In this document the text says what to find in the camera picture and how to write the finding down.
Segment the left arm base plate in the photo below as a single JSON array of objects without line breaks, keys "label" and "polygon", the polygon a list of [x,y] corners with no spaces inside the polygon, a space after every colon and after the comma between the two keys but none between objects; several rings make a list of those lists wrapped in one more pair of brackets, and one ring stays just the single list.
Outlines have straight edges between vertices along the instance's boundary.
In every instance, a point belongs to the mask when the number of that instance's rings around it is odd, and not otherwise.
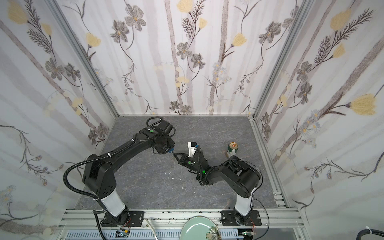
[{"label": "left arm base plate", "polygon": [[109,212],[101,220],[102,227],[141,227],[144,220],[144,211],[123,211],[114,217]]}]

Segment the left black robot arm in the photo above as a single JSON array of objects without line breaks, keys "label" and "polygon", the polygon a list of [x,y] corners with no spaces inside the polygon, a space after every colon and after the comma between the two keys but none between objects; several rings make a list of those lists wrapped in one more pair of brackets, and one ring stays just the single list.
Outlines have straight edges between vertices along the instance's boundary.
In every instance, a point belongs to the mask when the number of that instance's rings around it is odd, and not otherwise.
[{"label": "left black robot arm", "polygon": [[[175,133],[175,127],[164,118],[148,118],[146,126],[135,133],[128,142],[106,154],[93,154],[85,161],[70,166],[64,172],[63,182],[69,190],[93,198],[106,211],[106,216],[112,224],[122,227],[128,223],[131,216],[128,207],[117,193],[115,173],[126,162],[148,149],[152,149],[156,155],[171,152],[175,146],[172,140]],[[82,181],[90,190],[89,193],[75,188],[68,180],[69,173],[80,166],[85,166]]]}]

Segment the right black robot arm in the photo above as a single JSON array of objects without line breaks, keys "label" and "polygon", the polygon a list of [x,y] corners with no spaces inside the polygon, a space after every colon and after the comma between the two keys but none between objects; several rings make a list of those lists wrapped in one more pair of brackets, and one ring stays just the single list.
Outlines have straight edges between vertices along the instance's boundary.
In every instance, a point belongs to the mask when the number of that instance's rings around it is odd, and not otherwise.
[{"label": "right black robot arm", "polygon": [[179,165],[196,176],[201,186],[225,182],[236,193],[233,210],[221,211],[220,222],[224,227],[256,227],[262,224],[260,214],[253,210],[254,193],[264,181],[257,167],[236,156],[231,156],[220,165],[210,166],[200,148],[194,154],[173,153],[173,156]]}]

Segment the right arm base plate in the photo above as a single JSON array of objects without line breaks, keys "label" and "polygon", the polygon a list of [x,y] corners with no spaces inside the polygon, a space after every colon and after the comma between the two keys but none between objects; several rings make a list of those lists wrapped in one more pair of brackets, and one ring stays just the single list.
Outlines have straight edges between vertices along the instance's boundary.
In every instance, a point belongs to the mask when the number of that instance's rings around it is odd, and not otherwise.
[{"label": "right arm base plate", "polygon": [[241,215],[235,210],[221,211],[220,222],[224,227],[259,227],[262,225],[260,213],[252,210],[246,216]]}]

